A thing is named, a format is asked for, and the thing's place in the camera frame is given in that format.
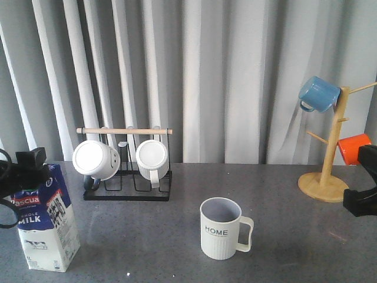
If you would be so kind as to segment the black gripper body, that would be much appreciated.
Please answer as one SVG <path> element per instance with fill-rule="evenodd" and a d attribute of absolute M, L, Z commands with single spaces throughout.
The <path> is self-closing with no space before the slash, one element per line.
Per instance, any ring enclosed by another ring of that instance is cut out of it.
<path fill-rule="evenodd" d="M 47 164 L 39 169 L 31 169 L 1 160 L 1 199 L 22 190 L 35 189 L 49 177 Z"/>
<path fill-rule="evenodd" d="M 358 161 L 376 183 L 376 145 L 361 146 Z M 376 187 L 361 192 L 345 189 L 343 207 L 356 217 L 376 216 Z"/>

